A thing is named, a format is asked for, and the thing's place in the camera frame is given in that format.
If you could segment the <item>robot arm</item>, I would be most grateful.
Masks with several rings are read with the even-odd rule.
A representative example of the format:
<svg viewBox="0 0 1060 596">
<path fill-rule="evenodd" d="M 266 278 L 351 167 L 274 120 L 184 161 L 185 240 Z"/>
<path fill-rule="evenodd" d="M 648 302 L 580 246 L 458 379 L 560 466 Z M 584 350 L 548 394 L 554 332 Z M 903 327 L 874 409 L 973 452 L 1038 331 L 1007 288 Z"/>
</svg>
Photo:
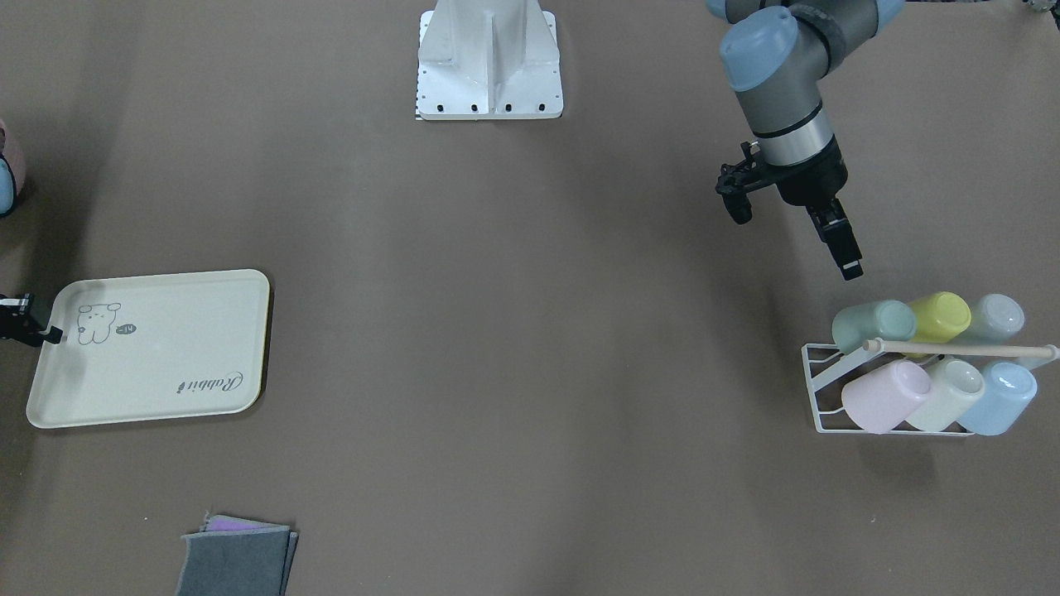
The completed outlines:
<svg viewBox="0 0 1060 596">
<path fill-rule="evenodd" d="M 720 42 L 730 89 L 753 140 L 737 165 L 720 166 L 716 193 L 739 225 L 750 194 L 768 186 L 802 207 L 845 280 L 862 276 L 862 252 L 838 199 L 849 178 L 819 80 L 836 71 L 903 10 L 901 1 L 709 1 L 730 24 Z"/>
</svg>

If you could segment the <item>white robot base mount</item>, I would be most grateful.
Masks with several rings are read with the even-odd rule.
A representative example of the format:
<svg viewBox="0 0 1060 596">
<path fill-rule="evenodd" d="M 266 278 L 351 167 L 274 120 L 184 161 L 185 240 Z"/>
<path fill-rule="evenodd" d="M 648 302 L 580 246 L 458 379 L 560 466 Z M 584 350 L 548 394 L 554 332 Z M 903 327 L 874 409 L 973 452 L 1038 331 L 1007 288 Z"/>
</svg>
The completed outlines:
<svg viewBox="0 0 1060 596">
<path fill-rule="evenodd" d="M 556 15 L 537 1 L 439 1 L 419 18 L 419 120 L 560 118 Z"/>
</svg>

